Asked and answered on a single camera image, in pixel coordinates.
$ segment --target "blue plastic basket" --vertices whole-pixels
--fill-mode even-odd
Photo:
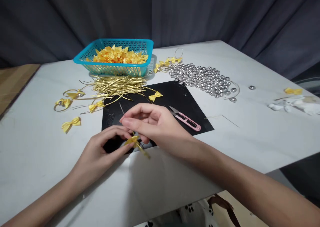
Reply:
[[[88,62],[86,58],[93,60],[93,56],[96,55],[96,49],[101,50],[106,46],[116,47],[122,46],[129,47],[128,51],[142,52],[142,54],[148,54],[149,57],[144,64],[123,64],[123,63],[107,63],[107,62]],[[153,50],[153,41],[149,39],[109,39],[102,38],[91,42],[85,49],[83,49],[78,55],[73,58],[73,61],[77,64],[83,65],[92,74],[105,74],[105,75],[133,75],[144,76],[146,74],[147,67],[151,61],[151,55]]]

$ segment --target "black cutting mat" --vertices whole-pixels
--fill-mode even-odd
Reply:
[[[210,122],[205,119],[205,114],[202,112],[185,85],[180,85],[176,81],[169,81],[148,85],[147,87],[159,91],[163,95],[162,97],[156,98],[154,102],[156,105],[165,106],[167,108],[169,108],[169,106],[172,106],[201,126],[201,130],[197,132],[191,129],[185,123],[177,120],[181,124],[181,126],[191,135],[202,134],[214,130]],[[123,116],[123,113],[120,108],[119,102],[121,103],[123,111],[126,112],[138,103],[150,103],[146,98],[148,98],[148,96],[150,95],[154,95],[155,92],[147,89],[146,91],[144,91],[144,94],[146,95],[146,97],[139,94],[129,94],[133,101],[120,98],[118,101],[106,106],[103,109],[102,130],[112,125],[121,125],[119,120]],[[110,101],[112,101],[112,99],[107,99],[105,100],[104,104],[107,104]],[[120,138],[109,140],[104,148],[107,153],[111,153],[114,150],[118,149],[123,142],[124,141]]]

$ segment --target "table surface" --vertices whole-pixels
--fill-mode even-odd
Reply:
[[[185,63],[212,66],[240,86],[232,103],[188,87],[215,128],[195,137],[262,173],[320,152],[320,116],[293,109],[273,111],[273,99],[298,86],[222,41],[181,45]],[[177,47],[154,49],[158,60]],[[86,108],[53,110],[68,89],[89,81],[88,71],[72,60],[42,65],[0,122],[0,223],[32,203],[72,169],[91,136],[101,130],[102,111],[79,115]],[[157,73],[148,84],[172,80]],[[256,90],[248,89],[249,85]],[[86,89],[87,95],[93,91]],[[90,100],[76,104],[90,104]],[[62,123],[80,116],[81,126],[66,135]],[[52,221],[58,226],[133,226],[221,191],[214,183],[159,148],[121,159],[101,180]]]

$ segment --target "pink scissors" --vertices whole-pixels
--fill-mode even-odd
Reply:
[[[200,131],[201,130],[201,126],[199,126],[196,122],[194,122],[193,120],[191,120],[189,117],[186,117],[184,114],[182,114],[180,111],[178,111],[177,109],[169,106],[171,108],[171,110],[169,110],[171,112],[171,114],[176,117],[178,120],[182,121],[183,123],[185,123],[187,126],[189,126],[190,128],[192,128],[194,131]]]

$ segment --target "silver ball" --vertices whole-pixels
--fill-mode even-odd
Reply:
[[[237,98],[231,97],[231,98],[229,98],[229,101],[231,101],[231,102],[236,102],[236,101],[237,101]]]

